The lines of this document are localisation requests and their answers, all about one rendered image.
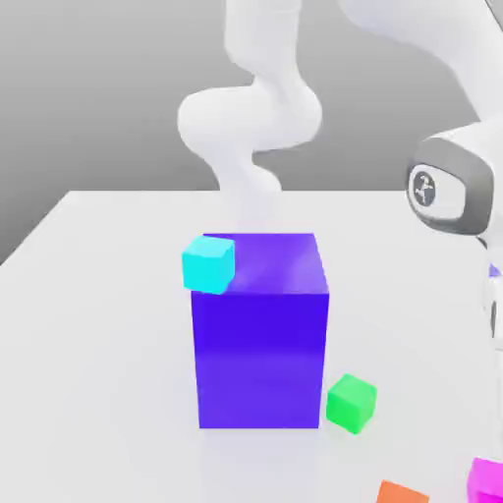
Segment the small cyan cube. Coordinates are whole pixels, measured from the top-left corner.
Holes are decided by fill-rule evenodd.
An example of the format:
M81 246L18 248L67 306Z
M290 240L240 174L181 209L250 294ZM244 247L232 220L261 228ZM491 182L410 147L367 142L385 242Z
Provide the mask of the small cyan cube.
M221 295L236 271L235 242L210 236L196 237L182 252L184 287Z

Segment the small green cube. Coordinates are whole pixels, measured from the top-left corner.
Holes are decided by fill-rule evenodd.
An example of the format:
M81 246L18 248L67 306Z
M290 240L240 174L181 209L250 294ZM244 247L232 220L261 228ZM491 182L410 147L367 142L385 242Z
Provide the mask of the small green cube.
M373 415L377 388L349 373L327 393L326 418L353 434L359 434Z

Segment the small orange cube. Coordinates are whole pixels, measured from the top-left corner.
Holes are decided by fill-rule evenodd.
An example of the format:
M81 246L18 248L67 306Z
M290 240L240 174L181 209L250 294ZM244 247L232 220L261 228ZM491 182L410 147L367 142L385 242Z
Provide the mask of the small orange cube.
M383 480L376 503L429 503L429 497L407 486Z

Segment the small magenta cube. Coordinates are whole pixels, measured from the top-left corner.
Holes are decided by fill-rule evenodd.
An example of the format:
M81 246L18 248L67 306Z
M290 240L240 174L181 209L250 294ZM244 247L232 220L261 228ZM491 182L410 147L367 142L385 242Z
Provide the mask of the small magenta cube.
M503 503L503 462L474 458L467 494L468 503Z

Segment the large blue box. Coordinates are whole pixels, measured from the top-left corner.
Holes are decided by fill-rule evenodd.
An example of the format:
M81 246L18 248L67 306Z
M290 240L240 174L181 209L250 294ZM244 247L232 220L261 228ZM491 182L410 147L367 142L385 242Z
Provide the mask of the large blue box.
M233 233L225 293L192 294L202 428L319 425L329 288L312 233Z

